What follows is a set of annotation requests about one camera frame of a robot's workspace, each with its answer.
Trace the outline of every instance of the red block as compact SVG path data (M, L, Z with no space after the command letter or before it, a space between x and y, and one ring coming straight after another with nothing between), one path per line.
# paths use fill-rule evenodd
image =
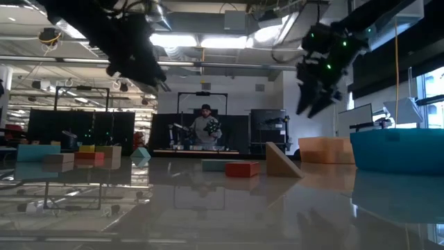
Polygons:
M261 172L258 162L229 162L225 164L225 175L250 178Z
M103 152L75 152L75 159L89 159L89 160L103 160L105 158L105 153Z

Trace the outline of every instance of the yellow cable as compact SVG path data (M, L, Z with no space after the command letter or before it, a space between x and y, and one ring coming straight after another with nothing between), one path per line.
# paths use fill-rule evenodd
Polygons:
M43 42L43 43L47 43L47 42L55 42L57 39L60 38L61 35L62 35L62 33L60 32L56 38L53 38L53 39L51 39L51 40L46 40L46 41L45 41L45 40L40 40L40 39L39 39L39 41L40 41L40 42Z
M396 105L395 128L398 125L398 100L400 98L400 62L398 58L398 19L395 17L395 66L396 66Z

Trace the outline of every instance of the triangular wooden block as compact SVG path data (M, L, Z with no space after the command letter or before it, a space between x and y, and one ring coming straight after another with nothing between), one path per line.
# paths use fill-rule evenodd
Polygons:
M273 142L267 142L266 174L269 176L303 178L304 174Z
M131 154L131 157L151 158L150 154L144 147L139 147Z

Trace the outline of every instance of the person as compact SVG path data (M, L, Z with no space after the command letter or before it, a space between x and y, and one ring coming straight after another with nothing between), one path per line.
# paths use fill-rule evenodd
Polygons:
M217 139L222 136L221 129L218 129L216 132L208 134L204 128L207 126L208 122L214 120L218 122L216 118L211 116L211 107L208 104L202 105L202 110L200 111L201 116L197 117L193 124L191 125L191 129L196 134L196 142L194 145L203 146L204 149L215 146L217 143Z

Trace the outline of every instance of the white wall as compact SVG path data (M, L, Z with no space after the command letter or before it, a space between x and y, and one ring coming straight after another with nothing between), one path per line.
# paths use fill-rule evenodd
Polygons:
M411 85L411 97L417 97L417 87L415 81ZM400 84L399 99L409 97L409 84ZM385 101L396 101L396 86L391 86L378 92L355 99L355 107L360 107L371 103L373 112L381 110Z
M299 148L298 138L334 136L334 106L324 109L311 119L307 117L309 109L303 114L297 115L296 108L300 98L300 88L295 72L282 72L281 75L282 78L278 77L275 84L279 85L282 80L283 108L290 116L289 137L293 143L287 154L293 154Z
M200 81L211 83L212 93L228 93L229 115L248 115L251 109L275 108L273 82L268 82L267 77L237 76L232 79L225 76L169 76L166 83L171 92L159 93L157 112L176 113L178 92L202 91ZM264 84L265 92L256 92L256 84ZM216 95L197 97L183 94L180 97L179 112L193 113L193 109L205 103L219 110L219 114L225 114L225 97Z

